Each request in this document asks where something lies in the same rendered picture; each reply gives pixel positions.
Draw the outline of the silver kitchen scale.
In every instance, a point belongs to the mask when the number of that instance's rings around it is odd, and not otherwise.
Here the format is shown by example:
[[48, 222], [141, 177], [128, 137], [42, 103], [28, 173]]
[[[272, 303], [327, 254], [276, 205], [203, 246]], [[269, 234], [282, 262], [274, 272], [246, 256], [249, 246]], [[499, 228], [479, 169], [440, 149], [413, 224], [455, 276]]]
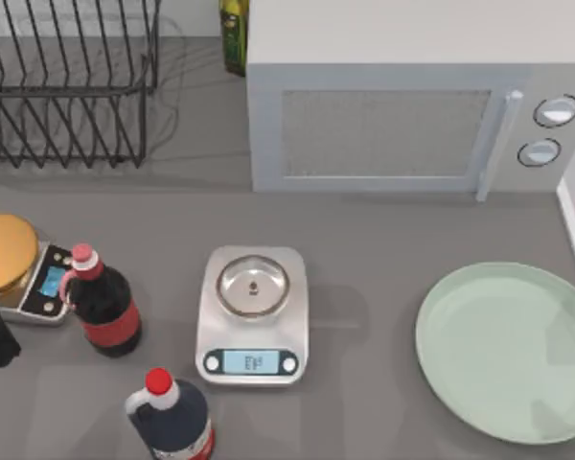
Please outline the silver kitchen scale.
[[293, 248], [224, 245], [205, 266], [195, 366], [217, 385], [288, 386], [310, 350], [306, 265]]

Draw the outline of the dark bottle with pink cap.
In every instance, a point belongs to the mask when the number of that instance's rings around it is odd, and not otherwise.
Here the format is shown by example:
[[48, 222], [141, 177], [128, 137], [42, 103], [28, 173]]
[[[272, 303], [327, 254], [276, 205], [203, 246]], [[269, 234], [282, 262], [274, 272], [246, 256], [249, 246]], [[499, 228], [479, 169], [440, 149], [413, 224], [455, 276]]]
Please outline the dark bottle with pink cap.
[[88, 243], [73, 246], [71, 255], [71, 269], [58, 288], [61, 301], [98, 353], [112, 358], [131, 353], [142, 337], [143, 321], [127, 278]]

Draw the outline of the green glass bottle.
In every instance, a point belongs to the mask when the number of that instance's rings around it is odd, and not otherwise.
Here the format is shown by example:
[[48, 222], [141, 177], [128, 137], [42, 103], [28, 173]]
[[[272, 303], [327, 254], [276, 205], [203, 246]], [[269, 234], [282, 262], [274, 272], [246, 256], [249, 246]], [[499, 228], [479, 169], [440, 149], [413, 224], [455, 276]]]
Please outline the green glass bottle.
[[224, 67], [240, 77], [246, 72], [249, 0], [219, 0]]

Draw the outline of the pale microwave oven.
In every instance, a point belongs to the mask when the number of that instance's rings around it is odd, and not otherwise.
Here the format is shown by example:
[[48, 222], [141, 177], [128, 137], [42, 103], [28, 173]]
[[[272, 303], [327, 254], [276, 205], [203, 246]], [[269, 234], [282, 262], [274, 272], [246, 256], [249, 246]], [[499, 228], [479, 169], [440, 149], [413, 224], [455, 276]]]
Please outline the pale microwave oven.
[[[247, 105], [258, 192], [476, 194], [504, 99], [524, 95], [492, 192], [552, 192], [575, 154], [575, 0], [251, 0]], [[542, 168], [517, 160], [554, 139]]]

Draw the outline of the dark bottle with red cap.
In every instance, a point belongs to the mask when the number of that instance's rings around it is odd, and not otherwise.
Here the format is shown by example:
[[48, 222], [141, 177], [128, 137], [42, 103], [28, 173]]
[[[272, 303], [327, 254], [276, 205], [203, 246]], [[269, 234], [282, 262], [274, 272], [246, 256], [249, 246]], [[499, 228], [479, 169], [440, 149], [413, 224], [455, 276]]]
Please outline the dark bottle with red cap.
[[155, 367], [125, 401], [125, 413], [152, 460], [211, 460], [215, 431], [200, 389]]

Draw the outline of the pale green plate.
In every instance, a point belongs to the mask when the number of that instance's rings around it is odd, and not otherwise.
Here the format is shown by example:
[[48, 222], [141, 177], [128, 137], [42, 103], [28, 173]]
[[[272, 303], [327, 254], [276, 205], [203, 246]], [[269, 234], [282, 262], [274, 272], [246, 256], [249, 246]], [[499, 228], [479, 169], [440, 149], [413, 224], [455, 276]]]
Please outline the pale green plate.
[[441, 278], [419, 307], [420, 368], [461, 421], [496, 439], [575, 439], [575, 287], [526, 264], [486, 262]]

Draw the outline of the small microwave knob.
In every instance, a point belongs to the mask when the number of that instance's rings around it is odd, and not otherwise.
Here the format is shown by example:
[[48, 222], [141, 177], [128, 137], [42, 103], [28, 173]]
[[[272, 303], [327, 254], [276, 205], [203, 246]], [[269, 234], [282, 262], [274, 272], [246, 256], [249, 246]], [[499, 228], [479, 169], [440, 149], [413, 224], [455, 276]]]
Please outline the small microwave knob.
[[561, 152], [562, 146], [556, 140], [546, 138], [524, 144], [517, 152], [517, 160], [526, 168], [542, 168], [553, 163]]

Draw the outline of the gold top kitchen scale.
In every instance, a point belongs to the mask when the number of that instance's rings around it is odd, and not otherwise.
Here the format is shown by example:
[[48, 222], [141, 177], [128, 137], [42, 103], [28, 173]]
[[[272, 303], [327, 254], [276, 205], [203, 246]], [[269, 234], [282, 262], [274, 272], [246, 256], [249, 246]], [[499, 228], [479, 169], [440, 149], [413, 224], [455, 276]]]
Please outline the gold top kitchen scale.
[[58, 293], [71, 252], [39, 238], [24, 218], [0, 214], [0, 313], [12, 323], [56, 327], [68, 307]]

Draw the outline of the large microwave knob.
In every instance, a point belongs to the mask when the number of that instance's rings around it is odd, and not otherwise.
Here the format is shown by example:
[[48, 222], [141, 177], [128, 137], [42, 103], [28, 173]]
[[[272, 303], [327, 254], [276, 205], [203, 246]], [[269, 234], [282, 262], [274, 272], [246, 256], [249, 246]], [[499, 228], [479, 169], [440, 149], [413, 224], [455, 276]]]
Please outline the large microwave knob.
[[575, 97], [562, 95], [546, 99], [535, 108], [533, 118], [540, 127], [562, 127], [575, 118]]

